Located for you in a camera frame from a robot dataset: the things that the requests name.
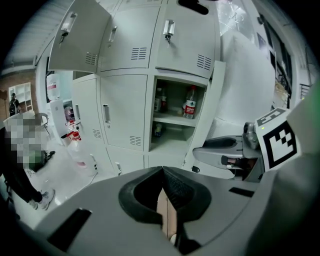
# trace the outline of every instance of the open locker door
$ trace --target open locker door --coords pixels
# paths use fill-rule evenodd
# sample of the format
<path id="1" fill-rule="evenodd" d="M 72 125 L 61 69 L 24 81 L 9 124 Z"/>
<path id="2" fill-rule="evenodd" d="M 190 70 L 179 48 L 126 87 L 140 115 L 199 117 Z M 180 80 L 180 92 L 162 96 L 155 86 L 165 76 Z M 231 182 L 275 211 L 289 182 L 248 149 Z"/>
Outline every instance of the open locker door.
<path id="1" fill-rule="evenodd" d="M 226 72 L 226 63 L 221 61 L 214 62 L 212 81 L 209 81 L 206 94 L 201 110 L 201 115 L 198 119 L 193 137 L 189 144 L 188 151 L 185 154 L 183 169 L 191 171 L 195 157 L 193 149 L 202 147 L 216 116 L 218 104 L 221 96 L 222 86 L 224 85 Z"/>
<path id="2" fill-rule="evenodd" d="M 102 38 L 111 15 L 94 0 L 75 0 L 56 32 L 49 70 L 97 72 Z"/>

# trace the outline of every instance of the bottle label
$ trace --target bottle label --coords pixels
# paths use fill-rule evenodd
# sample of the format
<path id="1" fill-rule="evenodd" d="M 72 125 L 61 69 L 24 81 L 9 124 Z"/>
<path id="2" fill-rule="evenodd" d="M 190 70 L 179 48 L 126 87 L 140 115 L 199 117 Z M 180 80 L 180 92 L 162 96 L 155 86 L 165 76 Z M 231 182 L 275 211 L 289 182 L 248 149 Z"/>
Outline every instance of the bottle label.
<path id="1" fill-rule="evenodd" d="M 184 113 L 193 115 L 195 113 L 196 102 L 193 100 L 187 100 L 185 104 Z"/>

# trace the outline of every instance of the water bottle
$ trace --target water bottle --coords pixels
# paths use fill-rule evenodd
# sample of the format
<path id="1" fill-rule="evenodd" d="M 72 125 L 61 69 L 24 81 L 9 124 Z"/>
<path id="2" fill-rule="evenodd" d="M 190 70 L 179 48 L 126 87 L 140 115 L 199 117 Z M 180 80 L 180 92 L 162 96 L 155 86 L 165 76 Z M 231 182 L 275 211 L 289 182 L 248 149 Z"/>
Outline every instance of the water bottle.
<path id="1" fill-rule="evenodd" d="M 191 85 L 191 90 L 186 95 L 186 103 L 185 103 L 185 109 L 183 114 L 184 118 L 186 119 L 194 118 L 196 102 L 197 102 L 196 86 Z"/>
<path id="2" fill-rule="evenodd" d="M 59 85 L 59 74 L 50 74 L 46 77 L 46 91 L 50 101 L 55 101 L 60 97 Z"/>

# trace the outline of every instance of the shelf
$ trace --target shelf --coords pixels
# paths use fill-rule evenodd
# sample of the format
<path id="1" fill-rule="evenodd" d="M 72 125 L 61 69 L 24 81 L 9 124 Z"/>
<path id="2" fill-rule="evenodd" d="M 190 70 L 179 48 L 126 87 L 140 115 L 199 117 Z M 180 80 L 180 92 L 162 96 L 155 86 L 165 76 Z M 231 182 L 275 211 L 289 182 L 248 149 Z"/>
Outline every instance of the shelf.
<path id="1" fill-rule="evenodd" d="M 184 156 L 188 150 L 188 142 L 181 130 L 167 129 L 161 137 L 152 137 L 150 152 Z"/>
<path id="2" fill-rule="evenodd" d="M 165 113 L 153 112 L 153 121 L 189 127 L 197 126 L 197 119 L 186 119 L 174 110 L 168 110 Z"/>

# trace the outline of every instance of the person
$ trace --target person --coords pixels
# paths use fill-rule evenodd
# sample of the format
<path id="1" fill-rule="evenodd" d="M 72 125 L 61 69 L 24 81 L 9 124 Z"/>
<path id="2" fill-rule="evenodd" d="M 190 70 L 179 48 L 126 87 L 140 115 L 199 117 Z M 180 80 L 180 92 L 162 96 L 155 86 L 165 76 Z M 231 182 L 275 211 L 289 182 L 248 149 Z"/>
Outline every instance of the person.
<path id="1" fill-rule="evenodd" d="M 3 168 L 1 168 L 0 176 L 3 174 L 7 185 L 35 210 L 38 206 L 47 210 L 55 197 L 55 190 L 49 188 L 44 192 L 39 192 L 32 186 L 22 164 L 17 161 L 17 151 L 12 150 L 10 137 L 1 122 L 0 128 L 0 143 L 4 145 L 1 154 Z"/>
<path id="2" fill-rule="evenodd" d="M 15 115 L 15 114 L 20 113 L 20 111 L 21 111 L 21 107 L 19 105 L 19 101 L 16 99 L 16 97 L 17 97 L 16 94 L 12 93 L 11 100 L 10 100 L 10 103 L 9 103 L 10 117 Z"/>

